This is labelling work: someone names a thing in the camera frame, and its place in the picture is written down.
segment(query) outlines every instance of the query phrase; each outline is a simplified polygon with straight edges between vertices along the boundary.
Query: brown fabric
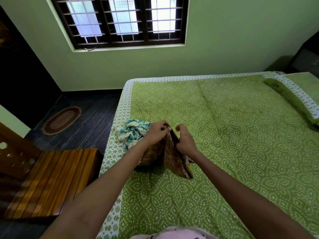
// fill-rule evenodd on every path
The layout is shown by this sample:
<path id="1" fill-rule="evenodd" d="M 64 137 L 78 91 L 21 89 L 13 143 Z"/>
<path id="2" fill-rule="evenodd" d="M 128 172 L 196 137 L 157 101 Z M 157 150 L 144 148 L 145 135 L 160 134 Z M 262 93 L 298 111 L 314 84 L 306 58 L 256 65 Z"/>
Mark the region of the brown fabric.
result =
<path id="1" fill-rule="evenodd" d="M 52 116 L 42 127 L 45 135 L 56 135 L 71 126 L 82 114 L 81 108 L 71 106 Z"/>
<path id="2" fill-rule="evenodd" d="M 146 150 L 137 166 L 147 166 L 153 161 L 164 157 L 165 168 L 170 169 L 174 174 L 182 178 L 192 179 L 193 174 L 189 166 L 190 159 L 175 148 L 177 143 L 179 143 L 179 139 L 174 131 L 171 130 L 161 141 Z"/>

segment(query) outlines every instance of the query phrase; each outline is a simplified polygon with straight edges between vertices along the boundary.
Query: hand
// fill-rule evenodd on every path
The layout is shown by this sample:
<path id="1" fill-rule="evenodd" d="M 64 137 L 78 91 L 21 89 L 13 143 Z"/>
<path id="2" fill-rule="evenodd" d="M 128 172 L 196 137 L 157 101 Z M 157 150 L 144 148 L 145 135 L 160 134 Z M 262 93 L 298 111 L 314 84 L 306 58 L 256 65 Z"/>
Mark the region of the hand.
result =
<path id="1" fill-rule="evenodd" d="M 151 146 L 162 140 L 171 130 L 167 121 L 152 122 L 142 140 Z"/>
<path id="2" fill-rule="evenodd" d="M 192 135 L 189 133 L 187 127 L 183 124 L 177 125 L 176 131 L 180 132 L 181 135 L 180 142 L 176 144 L 177 150 L 194 160 L 198 150 Z"/>

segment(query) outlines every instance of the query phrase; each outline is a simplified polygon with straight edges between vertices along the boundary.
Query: bed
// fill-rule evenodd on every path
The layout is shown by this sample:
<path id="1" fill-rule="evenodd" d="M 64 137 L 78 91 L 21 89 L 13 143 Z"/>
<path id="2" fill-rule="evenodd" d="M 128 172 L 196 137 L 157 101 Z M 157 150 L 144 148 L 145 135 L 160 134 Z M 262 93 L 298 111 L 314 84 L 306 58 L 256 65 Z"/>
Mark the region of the bed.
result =
<path id="1" fill-rule="evenodd" d="M 127 119 L 186 124 L 198 149 L 231 176 L 319 234 L 319 133 L 263 83 L 277 72 L 176 76 L 126 82 L 113 126 Z M 123 155 L 111 132 L 100 174 Z M 253 238 L 196 164 L 193 180 L 134 171 L 98 238 L 127 239 L 169 226 L 219 238 Z"/>

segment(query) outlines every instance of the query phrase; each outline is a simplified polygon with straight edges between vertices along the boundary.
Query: forearm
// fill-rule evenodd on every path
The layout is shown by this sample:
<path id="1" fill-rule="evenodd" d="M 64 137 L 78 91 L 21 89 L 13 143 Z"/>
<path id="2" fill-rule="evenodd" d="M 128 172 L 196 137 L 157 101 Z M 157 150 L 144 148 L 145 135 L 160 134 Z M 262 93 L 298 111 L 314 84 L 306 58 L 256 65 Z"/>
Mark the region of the forearm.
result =
<path id="1" fill-rule="evenodd" d="M 312 238 L 286 213 L 197 152 L 191 157 L 256 238 Z"/>
<path id="2" fill-rule="evenodd" d="M 43 238 L 95 238 L 125 182 L 149 147 L 139 141 L 122 159 L 86 187 L 42 236 Z"/>

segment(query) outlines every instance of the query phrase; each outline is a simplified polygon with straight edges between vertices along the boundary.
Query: window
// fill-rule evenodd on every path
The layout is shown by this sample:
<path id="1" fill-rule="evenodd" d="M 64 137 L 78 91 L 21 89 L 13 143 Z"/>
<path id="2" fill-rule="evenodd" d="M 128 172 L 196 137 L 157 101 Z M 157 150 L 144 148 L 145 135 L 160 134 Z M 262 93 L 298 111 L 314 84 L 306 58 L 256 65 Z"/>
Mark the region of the window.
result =
<path id="1" fill-rule="evenodd" d="M 188 0 L 52 0 L 74 48 L 185 43 Z"/>

